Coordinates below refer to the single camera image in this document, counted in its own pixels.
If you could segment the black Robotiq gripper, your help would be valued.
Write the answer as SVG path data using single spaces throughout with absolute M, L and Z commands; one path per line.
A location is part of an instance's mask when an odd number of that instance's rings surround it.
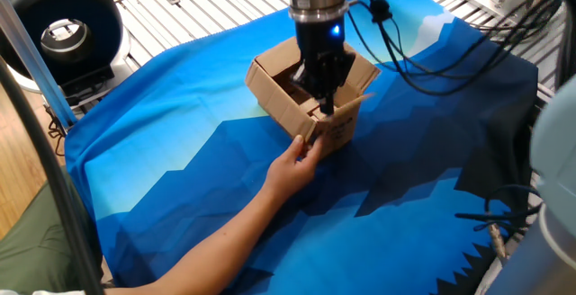
M 319 103 L 323 113 L 332 115 L 334 94 L 346 82 L 356 58 L 354 53 L 344 51 L 344 17 L 325 22 L 297 22 L 295 30 L 301 63 L 291 80 Z

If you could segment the person's bare hand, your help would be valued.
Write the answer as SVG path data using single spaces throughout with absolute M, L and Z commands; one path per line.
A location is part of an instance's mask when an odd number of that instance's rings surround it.
M 302 135 L 297 135 L 290 146 L 270 165 L 263 191 L 286 200 L 310 183 L 321 158 L 324 137 L 308 145 Z

